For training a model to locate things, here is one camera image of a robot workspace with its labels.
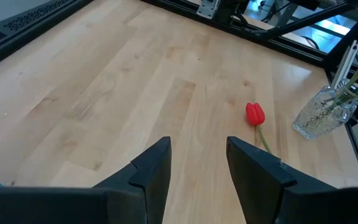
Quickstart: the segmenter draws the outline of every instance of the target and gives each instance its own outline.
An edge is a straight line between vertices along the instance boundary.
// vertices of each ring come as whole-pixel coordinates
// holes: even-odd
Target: black metal frame
[[[93,0],[72,0],[68,4],[61,6],[55,12],[37,19],[36,22],[23,27],[17,32],[12,32],[8,35],[0,35],[0,61],[4,60],[16,50],[19,50],[21,47],[25,46],[92,1]]]
[[[277,7],[278,7],[278,3],[276,0],[274,0],[274,3],[272,5],[272,7],[269,9],[268,11],[268,14],[271,14],[273,15],[273,13],[275,12],[275,10],[277,10]],[[330,5],[327,5],[327,4],[324,4],[324,3],[321,3],[319,8],[322,8],[322,9],[326,9],[330,7]],[[299,20],[300,18],[298,17],[295,17],[293,14],[295,13],[295,11],[299,8],[299,5],[297,4],[290,4],[289,6],[286,7],[286,9],[284,10],[284,12],[282,14],[280,14],[279,12],[276,13],[276,15],[279,16],[279,20],[278,22],[276,23],[276,26],[277,27],[280,27],[280,26],[284,26],[286,25],[289,21],[297,21]],[[349,12],[345,12],[345,13],[342,13],[341,15],[346,17],[346,18],[349,18],[353,21],[358,21],[358,15],[355,16],[354,13],[358,13],[357,10],[354,10],[354,11],[349,11]],[[312,25],[309,25],[309,27],[311,28],[314,28],[316,30],[320,30],[320,31],[323,31],[327,34],[331,34],[335,37],[339,37],[339,38],[343,38],[345,36],[345,34],[340,34],[338,32],[335,32],[333,30],[330,30],[330,29],[327,29],[325,27],[321,27],[317,24],[312,24]]]
[[[354,40],[358,40],[358,22],[328,54],[282,37],[283,34],[301,29],[305,26],[313,25],[314,23],[329,17],[353,10],[358,7],[358,1],[346,1],[337,6],[332,6],[321,12],[310,15],[306,18],[299,19],[282,27],[274,27],[270,30],[263,30],[259,27],[250,25],[248,22],[246,22],[245,19],[236,19],[233,17],[239,14],[238,11],[244,11],[244,9],[246,9],[249,0],[221,0],[212,19],[207,19],[197,15],[199,5],[186,0],[141,1],[164,8],[168,11],[204,23],[208,26],[217,28],[224,32],[228,32],[243,39],[255,42],[291,57],[295,57],[304,62],[316,65],[317,67],[321,67],[326,72],[326,76],[330,82],[333,78],[332,73],[336,72],[342,55]],[[354,74],[354,71],[357,69],[358,66],[352,65],[350,72],[351,75]],[[352,145],[358,160],[358,144],[354,139],[350,124],[346,125],[346,129],[352,141]]]

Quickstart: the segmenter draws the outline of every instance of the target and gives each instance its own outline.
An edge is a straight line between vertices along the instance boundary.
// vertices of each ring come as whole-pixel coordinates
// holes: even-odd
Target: black cable
[[[316,41],[314,41],[312,38],[307,37],[307,36],[302,36],[303,38],[305,38],[306,40],[310,41],[313,43],[313,45],[316,47],[317,50],[320,50],[320,48],[318,47],[318,44]]]
[[[264,9],[264,6],[272,7],[272,6],[266,5],[266,1],[261,1],[261,2],[259,3],[258,8],[261,9],[261,10],[263,10],[263,11],[267,11],[267,12],[268,12],[267,9]]]
[[[277,9],[275,12],[268,13],[267,16],[266,16],[264,19],[262,19],[261,21],[263,22],[263,21],[265,21],[267,18],[272,17],[273,15],[275,15],[275,14],[278,13],[278,12],[280,12],[281,10],[283,10],[285,7],[289,6],[290,4],[291,4],[291,3],[288,2],[287,4],[285,4],[285,5],[284,5],[283,7],[281,7],[280,9]]]

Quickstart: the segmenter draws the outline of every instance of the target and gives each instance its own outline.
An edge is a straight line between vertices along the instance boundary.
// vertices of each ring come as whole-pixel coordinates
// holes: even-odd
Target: red tulip
[[[271,154],[272,151],[270,150],[269,145],[267,144],[267,141],[262,133],[262,128],[260,127],[260,125],[265,121],[264,111],[258,103],[255,103],[254,105],[252,103],[247,103],[246,115],[248,123],[252,126],[256,126],[262,143],[264,144],[266,150]]]
[[[250,125],[258,126],[265,121],[265,113],[258,103],[247,103],[246,113]]]

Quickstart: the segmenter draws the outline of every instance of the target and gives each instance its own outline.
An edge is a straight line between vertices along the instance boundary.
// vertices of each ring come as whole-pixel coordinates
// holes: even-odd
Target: black panel
[[[93,0],[53,0],[0,22],[0,61]]]
[[[226,151],[247,223],[358,223],[358,188],[338,190],[235,137]]]
[[[280,159],[236,137],[227,138],[227,161],[248,224],[271,224],[285,186],[294,178],[278,169]]]
[[[92,189],[0,187],[0,223],[161,224],[170,166],[165,137]]]

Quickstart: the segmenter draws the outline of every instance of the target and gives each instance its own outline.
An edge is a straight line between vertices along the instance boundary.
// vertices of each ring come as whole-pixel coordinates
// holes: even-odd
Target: wooden surface
[[[0,63],[0,182],[91,187],[172,138],[165,223],[244,223],[227,136],[259,102],[273,153],[335,187],[358,185],[346,130],[291,127],[322,69],[138,0],[98,0]]]

